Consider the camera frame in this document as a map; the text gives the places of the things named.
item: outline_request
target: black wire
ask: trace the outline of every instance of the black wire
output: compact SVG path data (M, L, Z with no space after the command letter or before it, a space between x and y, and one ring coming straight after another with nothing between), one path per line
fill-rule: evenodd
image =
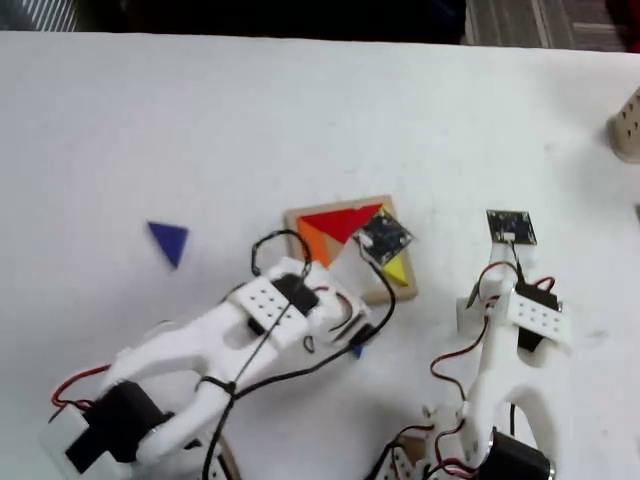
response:
M229 402L227 406L224 408L222 412L222 416L218 421L218 426L216 427L215 432L213 432L213 437L211 437L211 442L209 442L209 448L207 449L207 455L204 459L204 464L202 465L202 480L209 479L209 470L211 469L211 461L213 460L213 452L216 449L216 445L220 440L220 436L222 435L222 428L224 424L227 422L227 418L229 418L229 414L231 413L231 409L233 405L236 403L236 397L234 394L229 396Z
M513 252L513 258L516 261L516 269L518 270L518 281L525 283L522 265L520 264L520 259L518 258L518 254L516 253L516 246L513 242L509 242L509 245L511 246L511 251Z
M256 242L253 245L253 248L251 249L251 271L254 273L254 275L260 275L260 269L258 267L256 267L256 265L255 265L257 250L260 247L260 245L262 245L265 241L270 240L270 239L272 239L274 237L277 237L278 235L293 235L296 238L298 238L298 240L300 240L300 243L304 247L304 251L305 251L305 266L304 266L304 268L302 270L302 273L301 273L301 276L300 276L300 282L301 283L294 290L294 294L295 294L295 292L297 291L299 286L301 286L304 283L304 279L309 274L309 271L311 269L311 251L309 249L309 245L304 240L304 238L302 238L300 236L300 234L298 234L298 232L295 232L293 230L288 230L288 229L278 230L276 232L273 232L273 233L269 234L268 236L264 237L263 239L259 240L258 242ZM281 381L284 381L284 380L289 380L291 378L301 377L303 375L309 375L309 374L311 374L313 372L316 372L317 370L320 370L325 365L328 365L329 363L333 362L334 360L337 360L341 356L343 356L346 353L350 352L354 345L362 345L362 344L366 343L367 341L369 341L371 338L373 338L375 335L377 335L378 332L380 332L380 330L382 330L384 328L384 326L389 322L389 320L391 319L391 317L393 315L395 307L396 307L396 295L395 295L395 292L393 291L393 287L391 287L391 284L389 283L389 280L387 280L387 278L384 276L382 271L380 271L380 269L373 262L368 262L368 263L371 266L371 268L373 269L373 271L375 272L375 274L378 276L378 278L380 278L380 280L384 284L384 286L387 289L387 291L389 292L389 309L387 310L387 313L383 317L382 321L380 321L380 323L378 325L376 325L375 327L365 330L362 335L359 335L359 333L363 331L361 329L351 339L351 342L347 346L345 346L344 348L338 350L337 352L333 353L332 355L329 355L327 358L325 358L324 360L318 362L317 364L313 365L312 367L304 368L304 369L301 369L301 370L296 370L294 372L289 372L289 373L285 373L285 374L282 374L282 375L274 375L274 376L266 378L266 379L264 379L262 381L256 382L253 385L249 385L248 387L244 388L243 390L240 390L237 393L234 391L234 393L231 395L231 398L229 399L229 403L227 404L222 416L220 417L220 420L218 421L218 425L216 427L214 435L213 435L213 437L211 439L211 442L209 443L209 449L207 450L207 456L205 458L205 462L204 462L204 465L203 465L203 468L202 468L202 478L204 480L208 479L209 470L210 470L210 466L211 466L211 461L213 459L213 452L215 450L215 446L216 446L216 444L218 443L218 441L220 439L220 436L222 434L222 428L224 427L224 424L227 421L229 413L230 413L231 409L233 408L233 405L235 404L235 402L237 400L241 399L242 397L248 395L251 392L254 392L254 391L258 390L259 388L266 387L267 385L271 385L272 383L277 383L277 382L281 382ZM258 353L260 348L262 348L262 346L264 345L266 340L269 338L269 336L273 332L273 329L278 325L280 319L284 315L284 312L289 308L290 305L291 305L291 301L289 301L289 303L284 308L284 310L280 313L279 317L273 323L271 328L267 331L267 333L263 337L263 339L260 342L260 344L258 345L258 347L254 350L253 354L249 357L247 362L245 362L244 366L240 370L240 373L236 376L236 381L235 382L238 381L238 379L240 378L240 375L242 375L242 373L246 370L246 368L251 363L251 361L255 358L256 354Z
M429 480L429 478L433 477L434 474L438 473L440 470L442 470L444 467L446 467L446 465L444 463L441 463L440 465L436 465L435 467L433 467L431 470L425 472L422 475L422 480Z
M203 478L203 480L208 480L208 478L209 478L209 470L211 469L211 461L213 460L213 452L215 451L216 444L220 440L220 436L222 435L222 429L224 427L224 424L227 421L227 418L229 417L229 414L231 413L231 409L233 408L233 405L235 404L236 400L238 399L238 397L236 396L236 392L235 392L236 384L237 384L238 380L240 379L242 374L246 371L246 369L249 367L249 365L251 364L253 359L256 357L258 352L260 352L260 350L262 349L264 344L267 342L267 340L269 339L269 337L273 333L273 330L280 324L280 320L282 319L284 314L287 312L287 310L291 306L291 302L292 302L293 297L298 293L298 290L300 289L300 287L302 285L304 285L304 280L309 275L309 272L311 271L311 249L309 248L309 244L306 242L306 240L298 232L296 232L294 230L290 230L290 229L283 229L283 230L276 230L274 232L271 232L269 235L261 238L260 240L258 240L256 243L253 244L253 246L251 247L251 272L255 276L259 276L261 274L260 268L258 268L258 266L256 265L256 257L258 255L258 250L260 249L260 246L263 243L271 240L272 238L278 237L280 235L293 235L294 237L296 237L300 241L300 244L302 245L303 254L304 254L304 266L302 267L302 272L300 273L300 277L298 279L298 283L297 283L297 285L294 287L294 289L291 292L291 296L289 298L289 301L287 302L287 305L284 307L284 309L282 309L282 311L280 312L278 317L275 319L275 321L273 322L271 327L269 327L269 330L267 330L266 334L262 337L262 339L260 340L260 343L258 343L258 345L253 350L253 352L251 353L251 355L249 356L247 361L244 363L244 365L242 366L242 368L240 369L240 371L236 375L236 378L234 379L234 381L231 382L229 385L227 385L227 388L228 388L227 391L228 391L228 393L230 395L229 396L229 403L227 403L227 406L225 407L224 411L222 412L222 416L220 417L220 420L218 421L218 425L216 426L216 430L215 430L215 432L213 434L213 437L211 438L211 442L209 443L209 448L207 449L207 455L205 457L204 464L202 465L202 478ZM222 385L224 385L224 382L221 382L220 380L215 379L213 377L209 377L205 381L210 381L211 383L214 383L214 384L218 384L216 382L219 382L218 386L221 386L221 387L222 387Z
M512 437L516 436L516 406L513 403L509 408L509 434Z
M310 373L316 372L320 370L322 367L324 367L325 365L333 362L334 360L337 360L344 354L349 353L354 345L362 345L363 343L366 343L375 335L377 335L380 330L384 328L387 322L389 322L389 320L391 319L391 316L393 315L393 312L396 308L396 295L395 295L395 292L393 291L393 288L391 287L391 284L389 283L389 280L387 280L387 278L378 269L378 267L372 262L369 262L369 265L371 266L371 268L373 268L373 271L376 273L376 275L378 275L378 277L382 280L382 283L385 285L385 287L389 291L389 309L387 310L387 313L383 317L382 321L376 327L370 330L367 330L366 333L362 335L362 338L359 338L358 334L356 334L352 339L352 342L349 343L349 345L343 347L342 349L338 350L337 352L333 353L332 355L328 356L327 358L318 362L312 367L303 368L301 370L296 370L293 372L283 373L281 375L274 375L272 377L265 378L264 380L256 382L253 385L249 385L248 387L245 387L244 389L240 390L236 394L237 399L240 399L248 395L249 393L254 392L255 390L258 390L259 388L266 387L267 385L271 385L272 383L282 382L284 380L289 380L291 378L296 378L296 377L302 377L303 375L309 375Z
M256 277L261 275L261 270L256 265L256 257L258 255L258 250L262 246L263 243L268 242L272 238L279 237L280 235L292 235L298 239L300 245L302 245L302 255L304 256L304 269L302 270L302 277L306 277L309 274L309 270L311 269L311 248L307 241L295 230L291 230L290 228L283 228L282 230L275 230L271 232L269 235L262 237L251 247L251 273L253 273Z
M403 433L408 432L409 430L424 431L425 429L431 430L433 429L433 427L432 426L427 427L425 425L409 425L408 427L404 427L402 430L396 433L395 437L393 437L393 440L391 440L389 443L387 443L384 446L384 448L382 449L382 453L378 457L378 460L376 460L376 463L373 464L371 471L364 478L364 480L374 480L378 475L378 473L380 472L380 469L382 468L382 464L384 463L384 459L387 457L387 454L389 453L389 451L393 450L395 447L402 447L400 442L398 442L398 439Z

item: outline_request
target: yellow triangle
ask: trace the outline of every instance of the yellow triangle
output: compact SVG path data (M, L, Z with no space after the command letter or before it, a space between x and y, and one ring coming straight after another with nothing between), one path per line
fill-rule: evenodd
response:
M382 267L382 271L388 278L390 278L397 284L402 285L403 287L409 285L400 255L396 255L391 260L389 260L389 263Z

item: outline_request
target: orange triangle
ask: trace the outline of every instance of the orange triangle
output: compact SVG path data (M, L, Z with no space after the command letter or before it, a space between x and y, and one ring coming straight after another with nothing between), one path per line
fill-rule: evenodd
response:
M302 238L309 244L311 258L320 262L325 267L329 267L331 258L329 257L324 233L301 219L298 219L298 233L302 235Z

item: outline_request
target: circuit board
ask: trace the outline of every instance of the circuit board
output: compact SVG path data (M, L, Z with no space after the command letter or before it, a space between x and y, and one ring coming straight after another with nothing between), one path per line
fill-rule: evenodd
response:
M360 235L366 238L362 241L362 248L380 266L389 263L413 240L409 231L384 209L358 230L356 238Z
M493 243L538 244L529 212L487 210L487 220Z

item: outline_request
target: black cable tie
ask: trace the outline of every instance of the black cable tie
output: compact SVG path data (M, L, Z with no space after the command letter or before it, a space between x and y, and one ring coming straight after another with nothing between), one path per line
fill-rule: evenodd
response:
M210 377L209 375L205 375L203 377L200 377L200 381L198 382L198 385L196 385L196 389L203 382L213 383L215 386L220 387L222 390L225 391L225 393L228 393L231 396L233 396L236 393L236 389L238 388L235 382L223 382L222 380L219 380L216 377Z

